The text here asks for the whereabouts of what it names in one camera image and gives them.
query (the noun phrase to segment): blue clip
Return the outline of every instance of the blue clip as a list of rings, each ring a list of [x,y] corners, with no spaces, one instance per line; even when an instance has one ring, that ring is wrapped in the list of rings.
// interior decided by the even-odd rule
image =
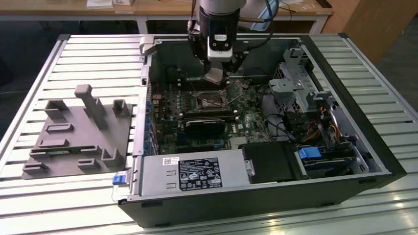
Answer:
[[[113,185],[126,185],[126,175],[115,175],[113,178]]]
[[[305,158],[320,158],[322,157],[322,154],[320,152],[320,149],[318,147],[306,147],[306,148],[302,148],[300,151],[300,156],[302,159]]]

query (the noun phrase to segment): paper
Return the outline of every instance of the paper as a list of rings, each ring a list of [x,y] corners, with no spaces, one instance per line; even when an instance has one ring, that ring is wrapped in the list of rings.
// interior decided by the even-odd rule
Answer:
[[[87,9],[109,9],[113,7],[113,0],[87,0]]]

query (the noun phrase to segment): motherboard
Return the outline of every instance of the motherboard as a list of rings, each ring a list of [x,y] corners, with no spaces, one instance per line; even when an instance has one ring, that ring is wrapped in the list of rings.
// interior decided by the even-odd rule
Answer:
[[[272,140],[260,108],[262,85],[242,78],[205,90],[202,82],[184,77],[154,86],[160,154],[238,149]]]

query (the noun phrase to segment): wooden table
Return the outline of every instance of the wooden table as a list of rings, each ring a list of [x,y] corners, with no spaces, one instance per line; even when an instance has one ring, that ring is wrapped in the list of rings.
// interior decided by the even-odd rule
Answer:
[[[87,10],[87,0],[0,0],[3,21],[98,21],[136,20],[140,32],[149,33],[148,21],[188,20],[192,0],[136,0],[132,6],[115,5],[111,9]],[[316,0],[292,4],[290,12],[280,9],[276,21],[312,21],[310,33],[321,33],[332,8],[322,8]]]
[[[304,3],[292,4],[290,11],[280,9],[276,21],[313,21],[310,33],[321,33],[333,14],[332,8],[324,8],[316,0],[305,0]],[[192,0],[141,0],[138,5],[138,28],[141,33],[149,33],[148,21],[156,20],[189,20]]]
[[[137,20],[140,0],[132,6],[87,9],[87,0],[0,0],[3,21],[109,21]]]

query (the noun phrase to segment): table leg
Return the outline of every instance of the table leg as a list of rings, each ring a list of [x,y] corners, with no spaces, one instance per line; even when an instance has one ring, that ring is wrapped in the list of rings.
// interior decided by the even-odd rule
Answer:
[[[329,15],[326,15],[326,16],[317,16],[317,21],[314,22],[312,30],[310,30],[309,33],[321,33],[322,29],[325,28],[328,19],[329,19]]]
[[[137,17],[138,30],[141,34],[149,34],[148,20],[148,16]]]

